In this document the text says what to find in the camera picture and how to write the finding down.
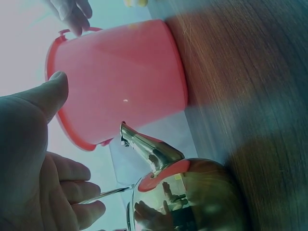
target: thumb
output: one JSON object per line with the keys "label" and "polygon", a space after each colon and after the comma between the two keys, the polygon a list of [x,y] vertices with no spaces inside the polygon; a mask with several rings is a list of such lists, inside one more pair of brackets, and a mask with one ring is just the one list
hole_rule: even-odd
{"label": "thumb", "polygon": [[26,90],[13,96],[37,106],[49,123],[64,105],[68,97],[68,81],[64,72],[56,72],[41,86]]}

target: table surface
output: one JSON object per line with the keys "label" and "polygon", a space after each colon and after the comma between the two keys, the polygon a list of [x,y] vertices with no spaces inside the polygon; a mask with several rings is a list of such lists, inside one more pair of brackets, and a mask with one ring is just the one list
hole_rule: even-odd
{"label": "table surface", "polygon": [[223,163],[254,230],[308,230],[308,3],[151,0],[177,42],[199,156]]}

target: fingernail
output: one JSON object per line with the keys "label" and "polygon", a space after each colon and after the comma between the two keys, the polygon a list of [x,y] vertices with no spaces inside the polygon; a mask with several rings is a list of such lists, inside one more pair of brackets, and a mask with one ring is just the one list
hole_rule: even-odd
{"label": "fingernail", "polygon": [[62,75],[65,75],[65,73],[63,71],[57,71],[56,73],[54,73],[49,80],[54,80]]}

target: yellow object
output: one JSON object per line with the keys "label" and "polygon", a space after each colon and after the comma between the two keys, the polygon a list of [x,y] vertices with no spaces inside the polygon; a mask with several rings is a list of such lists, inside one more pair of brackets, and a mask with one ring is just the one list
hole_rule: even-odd
{"label": "yellow object", "polygon": [[179,174],[177,174],[177,175],[174,175],[174,178],[175,178],[176,180],[181,180],[181,179],[182,179],[182,176],[181,176],[181,174],[179,173]]}
{"label": "yellow object", "polygon": [[127,7],[145,7],[148,4],[148,0],[124,0],[124,3]]}

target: metal handle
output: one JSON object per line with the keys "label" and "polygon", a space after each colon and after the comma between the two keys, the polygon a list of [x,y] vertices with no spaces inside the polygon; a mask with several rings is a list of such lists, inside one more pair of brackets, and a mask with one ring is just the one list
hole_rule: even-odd
{"label": "metal handle", "polygon": [[108,192],[103,192],[101,193],[99,196],[95,197],[95,198],[92,198],[92,199],[89,199],[89,200],[86,200],[86,201],[83,201],[83,202],[80,202],[80,204],[88,204],[92,201],[96,201],[98,199],[101,199],[105,196],[109,196],[109,195],[112,195],[112,194],[115,194],[115,193],[121,193],[121,192],[124,192],[126,190],[129,190],[129,189],[133,189],[134,185],[130,186],[130,187],[125,187],[125,188],[119,188],[119,189],[114,189],[114,190],[111,190],[111,191],[108,191]]}

